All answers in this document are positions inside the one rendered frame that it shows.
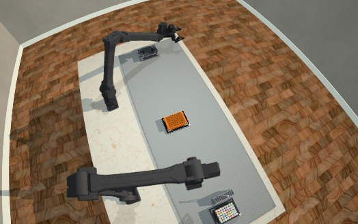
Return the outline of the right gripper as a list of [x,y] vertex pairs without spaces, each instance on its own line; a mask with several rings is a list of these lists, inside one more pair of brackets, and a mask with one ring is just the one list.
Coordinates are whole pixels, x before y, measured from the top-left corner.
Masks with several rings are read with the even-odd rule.
[[192,190],[195,188],[201,188],[202,187],[202,183],[200,184],[191,184],[191,183],[185,183],[185,186],[187,187],[187,190]]

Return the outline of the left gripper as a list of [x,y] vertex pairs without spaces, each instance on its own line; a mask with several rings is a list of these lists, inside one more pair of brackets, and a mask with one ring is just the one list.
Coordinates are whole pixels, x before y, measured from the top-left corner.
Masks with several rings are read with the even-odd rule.
[[[179,28],[179,27],[176,27],[176,28],[177,28],[177,29],[174,31],[174,33],[175,33],[176,31],[180,31],[180,30],[181,30],[181,28]],[[179,36],[176,38],[176,36],[175,36],[175,34],[174,34],[174,36],[173,36],[171,39],[172,39],[172,41],[174,41],[175,43],[177,43],[177,42],[183,40],[184,38],[183,38],[183,37],[179,37]]]

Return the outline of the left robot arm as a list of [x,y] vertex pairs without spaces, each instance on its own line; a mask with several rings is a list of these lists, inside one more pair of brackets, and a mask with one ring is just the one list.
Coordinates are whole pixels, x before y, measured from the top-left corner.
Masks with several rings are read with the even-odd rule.
[[113,85],[113,65],[114,65],[116,44],[123,43],[123,42],[130,42],[130,41],[160,42],[161,40],[163,40],[163,38],[173,37],[175,30],[176,30],[176,26],[174,24],[169,24],[167,27],[167,23],[160,23],[157,32],[142,33],[142,32],[127,32],[127,31],[116,30],[102,39],[105,46],[104,79],[103,81],[101,81],[99,90],[102,93],[101,95],[105,100],[105,104],[107,106],[108,111],[118,107],[118,102],[115,97],[116,89],[115,86]]

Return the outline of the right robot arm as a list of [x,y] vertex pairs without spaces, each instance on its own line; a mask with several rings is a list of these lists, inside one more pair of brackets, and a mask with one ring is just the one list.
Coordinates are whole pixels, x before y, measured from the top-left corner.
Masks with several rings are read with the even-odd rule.
[[164,169],[110,175],[96,174],[95,167],[81,167],[67,177],[67,197],[90,201],[98,200],[99,195],[114,196],[120,201],[129,200],[130,203],[125,201],[128,205],[140,200],[136,187],[188,182],[200,184],[204,177],[214,178],[220,176],[220,172],[219,163],[201,164],[201,160],[196,157],[190,157],[183,163]]

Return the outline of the orange tube rack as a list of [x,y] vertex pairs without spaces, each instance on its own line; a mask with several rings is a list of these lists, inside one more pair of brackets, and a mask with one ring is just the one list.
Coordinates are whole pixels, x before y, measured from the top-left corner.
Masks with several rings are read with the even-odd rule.
[[175,113],[173,115],[164,117],[164,120],[166,122],[168,130],[173,130],[175,128],[178,128],[180,126],[184,126],[187,124],[187,121],[185,119],[185,116],[183,112]]

